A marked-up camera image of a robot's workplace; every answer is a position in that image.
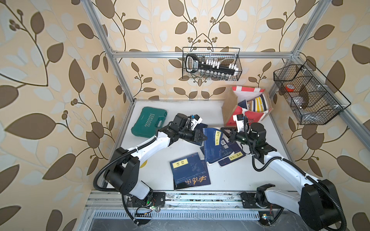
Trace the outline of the navy book yellow label front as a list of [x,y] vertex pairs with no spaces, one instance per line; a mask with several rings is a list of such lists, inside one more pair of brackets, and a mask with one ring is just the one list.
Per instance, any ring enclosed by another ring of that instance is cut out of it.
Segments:
[[206,173],[204,163],[198,153],[192,153],[173,160],[170,162],[170,167],[176,185]]

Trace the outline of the dark book large white characters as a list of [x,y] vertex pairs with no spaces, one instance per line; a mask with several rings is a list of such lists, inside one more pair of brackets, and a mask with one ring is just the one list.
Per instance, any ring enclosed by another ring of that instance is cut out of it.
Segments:
[[193,178],[189,178],[189,179],[185,180],[182,183],[176,184],[175,182],[173,182],[173,188],[174,188],[175,191],[176,190],[183,190],[183,189],[187,189],[187,188],[195,188],[195,187],[211,185],[211,179],[210,179],[210,176],[209,176],[209,171],[208,171],[208,168],[207,168],[207,164],[204,160],[201,160],[201,162],[203,164],[205,172],[200,173],[200,174],[196,175]]

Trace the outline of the navy book with yellow label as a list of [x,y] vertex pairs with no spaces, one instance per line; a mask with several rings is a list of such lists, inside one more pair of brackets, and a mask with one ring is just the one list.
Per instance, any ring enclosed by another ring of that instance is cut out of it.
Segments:
[[[200,124],[198,124],[196,127],[195,127],[195,129],[196,130],[199,130],[200,131],[200,133],[202,133],[203,134],[203,129],[205,129],[205,128],[208,128],[208,125],[207,124],[204,124],[204,123],[200,123]],[[203,141],[194,141],[194,142],[192,142],[193,144],[195,144],[195,145],[198,145],[198,146],[202,146],[202,144],[203,144]]]

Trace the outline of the yellow cartoon man book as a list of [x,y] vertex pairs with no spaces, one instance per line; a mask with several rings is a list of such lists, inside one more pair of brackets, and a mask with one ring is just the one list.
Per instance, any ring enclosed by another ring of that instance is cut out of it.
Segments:
[[255,111],[264,112],[265,109],[265,100],[263,96],[259,96],[255,99]]

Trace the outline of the red and burlap canvas bag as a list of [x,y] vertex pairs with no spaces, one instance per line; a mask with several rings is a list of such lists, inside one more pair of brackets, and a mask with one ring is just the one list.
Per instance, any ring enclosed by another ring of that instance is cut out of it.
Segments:
[[249,123],[261,122],[272,110],[269,94],[264,89],[232,86],[225,91],[222,114],[226,127],[236,126],[235,115],[246,116]]

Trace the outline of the black and white large book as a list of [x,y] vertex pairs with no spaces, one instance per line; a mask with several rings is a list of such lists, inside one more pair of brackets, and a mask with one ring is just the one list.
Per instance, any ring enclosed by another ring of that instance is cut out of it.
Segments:
[[272,109],[272,104],[271,104],[269,95],[266,93],[263,93],[262,96],[264,98],[265,111],[270,111]]

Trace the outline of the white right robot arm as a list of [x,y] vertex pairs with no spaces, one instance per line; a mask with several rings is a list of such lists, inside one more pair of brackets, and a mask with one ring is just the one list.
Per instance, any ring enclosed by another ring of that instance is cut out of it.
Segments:
[[299,215],[314,231],[331,231],[336,223],[340,223],[337,230],[347,229],[337,189],[331,181],[320,180],[284,158],[266,142],[266,130],[262,124],[249,124],[245,119],[236,124],[236,128],[232,128],[228,135],[229,140],[248,145],[253,169],[262,172],[271,168],[296,190],[292,193],[274,184],[265,184],[256,191],[256,204],[259,207],[266,207],[270,203],[285,208]]

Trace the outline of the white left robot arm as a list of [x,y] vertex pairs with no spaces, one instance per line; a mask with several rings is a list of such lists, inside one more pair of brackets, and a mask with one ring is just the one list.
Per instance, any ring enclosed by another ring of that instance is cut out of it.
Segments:
[[94,177],[94,189],[101,192],[119,192],[121,195],[135,196],[140,200],[149,198],[152,189],[138,181],[140,165],[179,139],[193,142],[207,140],[207,137],[196,129],[201,122],[199,115],[186,116],[178,113],[173,121],[140,145],[129,149],[119,147],[115,150],[112,160]]

